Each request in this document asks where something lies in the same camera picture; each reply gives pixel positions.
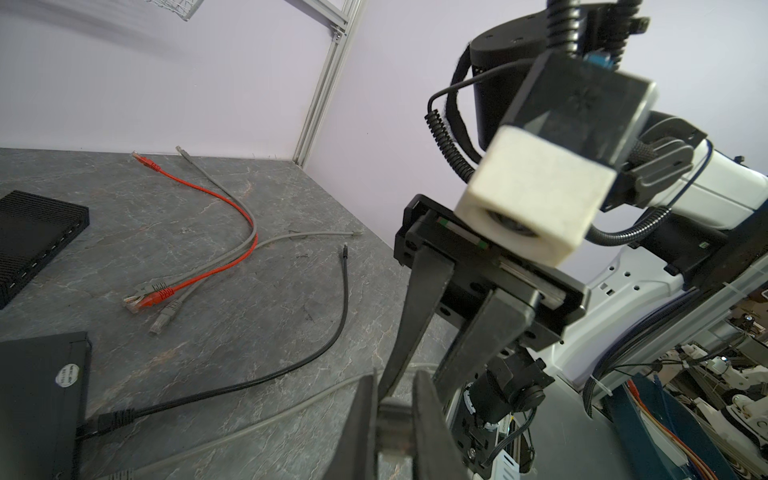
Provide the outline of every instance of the white wall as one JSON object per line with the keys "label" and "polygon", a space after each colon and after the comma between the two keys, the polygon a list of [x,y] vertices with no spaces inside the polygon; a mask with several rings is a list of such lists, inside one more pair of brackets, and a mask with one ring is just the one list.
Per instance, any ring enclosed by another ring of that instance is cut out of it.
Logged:
{"label": "white wall", "polygon": [[286,0],[0,0],[0,147],[291,158],[329,45]]}
{"label": "white wall", "polygon": [[[424,123],[426,101],[449,83],[468,41],[544,6],[544,0],[369,0],[307,173],[390,245],[415,194],[454,207],[463,185]],[[768,45],[762,28],[768,2],[646,0],[641,14],[652,17],[650,29],[631,38],[623,68],[657,81],[657,110],[686,118],[716,148],[745,155],[747,164],[768,173],[762,139],[768,67],[760,54]],[[459,95],[459,108],[474,134],[470,89]],[[595,223],[620,230],[638,212],[621,207]],[[561,268],[587,281],[615,252],[585,243]]]}

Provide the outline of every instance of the cable tie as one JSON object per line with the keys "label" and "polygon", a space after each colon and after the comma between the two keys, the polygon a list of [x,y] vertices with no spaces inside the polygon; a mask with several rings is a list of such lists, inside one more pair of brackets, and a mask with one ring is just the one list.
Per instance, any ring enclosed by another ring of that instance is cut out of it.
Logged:
{"label": "cable tie", "polygon": [[605,385],[603,385],[600,380],[596,379],[593,375],[590,375],[589,378],[594,380],[594,384],[600,387],[600,390],[607,393],[608,396],[614,396],[614,393]]}
{"label": "cable tie", "polygon": [[762,275],[768,275],[768,271],[765,271],[765,270],[761,270],[761,269],[757,268],[757,267],[756,267],[756,266],[754,266],[754,265],[749,265],[749,266],[748,266],[746,269],[747,269],[747,270],[749,270],[750,268],[751,268],[752,270],[757,270],[757,271],[758,271],[760,274],[762,274]]}
{"label": "cable tie", "polygon": [[730,289],[731,289],[731,290],[733,290],[734,292],[736,292],[736,293],[739,293],[739,294],[740,294],[742,297],[747,297],[747,296],[749,296],[749,294],[748,294],[748,293],[744,293],[744,292],[742,292],[741,290],[737,289],[735,286],[731,285],[731,284],[730,284],[730,283],[728,283],[728,282],[723,282],[723,285],[727,286],[728,288],[730,288]]}

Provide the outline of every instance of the flexible metal hose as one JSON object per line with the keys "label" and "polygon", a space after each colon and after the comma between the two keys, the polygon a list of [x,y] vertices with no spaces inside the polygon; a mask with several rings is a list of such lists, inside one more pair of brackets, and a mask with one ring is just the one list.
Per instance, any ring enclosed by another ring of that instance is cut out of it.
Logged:
{"label": "flexible metal hose", "polygon": [[472,178],[475,172],[475,168],[464,159],[462,152],[456,148],[448,128],[442,122],[440,112],[432,110],[424,118],[427,120],[429,131],[432,132],[432,136],[435,138],[442,156],[448,161],[448,165],[465,183],[469,182],[469,179]]}
{"label": "flexible metal hose", "polygon": [[621,232],[604,232],[590,225],[585,237],[587,241],[603,247],[618,247],[637,241],[656,229],[662,220],[667,218],[672,210],[667,207],[658,207],[650,212],[646,217],[638,220],[635,225],[622,230]]}

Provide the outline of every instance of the white foam block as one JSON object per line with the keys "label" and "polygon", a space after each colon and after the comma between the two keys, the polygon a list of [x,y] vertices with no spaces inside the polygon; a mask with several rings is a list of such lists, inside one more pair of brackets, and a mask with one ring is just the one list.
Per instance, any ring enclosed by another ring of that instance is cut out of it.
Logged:
{"label": "white foam block", "polygon": [[[502,125],[454,212],[521,257],[557,266],[581,244],[616,171],[521,128]],[[489,212],[536,233],[526,237]]]}

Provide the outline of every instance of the sticker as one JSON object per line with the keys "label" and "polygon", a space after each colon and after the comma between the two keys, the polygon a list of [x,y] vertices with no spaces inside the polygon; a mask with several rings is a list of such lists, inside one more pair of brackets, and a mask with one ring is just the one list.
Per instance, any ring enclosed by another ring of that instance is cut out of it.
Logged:
{"label": "sticker", "polygon": [[74,363],[68,363],[64,365],[56,375],[56,385],[67,388],[73,383],[78,381],[78,375],[80,373],[80,367]]}

